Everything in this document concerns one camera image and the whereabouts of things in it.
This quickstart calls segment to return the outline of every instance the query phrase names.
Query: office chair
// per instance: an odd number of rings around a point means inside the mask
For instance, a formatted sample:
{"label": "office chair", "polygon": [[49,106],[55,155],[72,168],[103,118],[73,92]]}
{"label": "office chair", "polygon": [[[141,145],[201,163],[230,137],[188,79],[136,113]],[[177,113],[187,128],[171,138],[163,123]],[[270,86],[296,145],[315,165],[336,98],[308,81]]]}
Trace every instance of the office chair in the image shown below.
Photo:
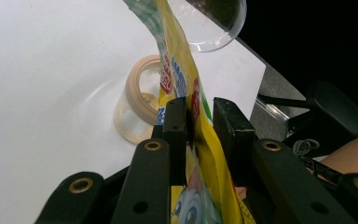
{"label": "office chair", "polygon": [[265,105],[306,108],[307,112],[288,119],[286,125],[288,147],[306,143],[307,157],[326,156],[358,137],[358,106],[334,85],[317,80],[308,88],[306,100],[292,100],[258,94]]}

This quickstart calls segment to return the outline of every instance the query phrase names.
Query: black background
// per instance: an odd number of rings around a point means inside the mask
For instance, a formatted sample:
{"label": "black background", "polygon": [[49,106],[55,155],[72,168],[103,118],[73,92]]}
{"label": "black background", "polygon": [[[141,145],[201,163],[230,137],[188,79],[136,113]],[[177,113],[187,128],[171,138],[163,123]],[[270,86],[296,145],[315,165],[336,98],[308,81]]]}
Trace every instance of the black background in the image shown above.
{"label": "black background", "polygon": [[358,105],[358,1],[246,2],[240,39],[304,95],[322,79]]}

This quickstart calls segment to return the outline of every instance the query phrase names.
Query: yellow plastic bag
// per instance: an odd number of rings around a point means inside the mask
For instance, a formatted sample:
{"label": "yellow plastic bag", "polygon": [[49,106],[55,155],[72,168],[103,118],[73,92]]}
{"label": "yellow plastic bag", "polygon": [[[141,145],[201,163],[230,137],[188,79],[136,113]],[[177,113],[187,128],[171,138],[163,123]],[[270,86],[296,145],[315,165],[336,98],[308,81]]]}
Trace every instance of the yellow plastic bag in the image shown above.
{"label": "yellow plastic bag", "polygon": [[[172,223],[185,223],[187,218],[197,220],[196,223],[255,223],[232,184],[223,149],[213,129],[211,112],[202,90],[197,66],[185,34],[167,0],[124,1],[158,43],[163,68],[158,99],[158,124],[164,122],[165,105],[176,97],[186,98],[186,107],[195,124],[194,142],[198,154],[187,149],[187,186],[172,187],[172,202],[175,204],[172,207]],[[184,197],[187,202],[194,201],[193,204],[198,201],[200,210],[194,213],[191,205],[185,210],[181,201]]]}

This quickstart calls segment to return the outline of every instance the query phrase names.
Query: clear plastic lid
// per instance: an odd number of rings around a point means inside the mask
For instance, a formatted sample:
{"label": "clear plastic lid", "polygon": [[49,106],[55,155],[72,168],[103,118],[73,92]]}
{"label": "clear plastic lid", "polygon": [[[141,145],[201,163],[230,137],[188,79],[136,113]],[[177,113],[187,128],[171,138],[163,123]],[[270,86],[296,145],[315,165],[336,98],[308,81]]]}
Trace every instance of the clear plastic lid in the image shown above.
{"label": "clear plastic lid", "polygon": [[246,0],[168,0],[192,52],[221,49],[240,33]]}

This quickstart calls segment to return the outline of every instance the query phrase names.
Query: snack bag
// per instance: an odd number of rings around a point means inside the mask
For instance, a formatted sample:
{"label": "snack bag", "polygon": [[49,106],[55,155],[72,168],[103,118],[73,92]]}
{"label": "snack bag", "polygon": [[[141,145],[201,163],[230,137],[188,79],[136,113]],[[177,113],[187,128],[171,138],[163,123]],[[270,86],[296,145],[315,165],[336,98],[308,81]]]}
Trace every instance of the snack bag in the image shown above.
{"label": "snack bag", "polygon": [[255,223],[235,192],[199,73],[185,34],[167,0],[124,0],[158,43],[162,63],[158,124],[164,122],[165,105],[186,98],[194,123],[195,147],[186,150],[187,186],[172,187],[172,223]]}

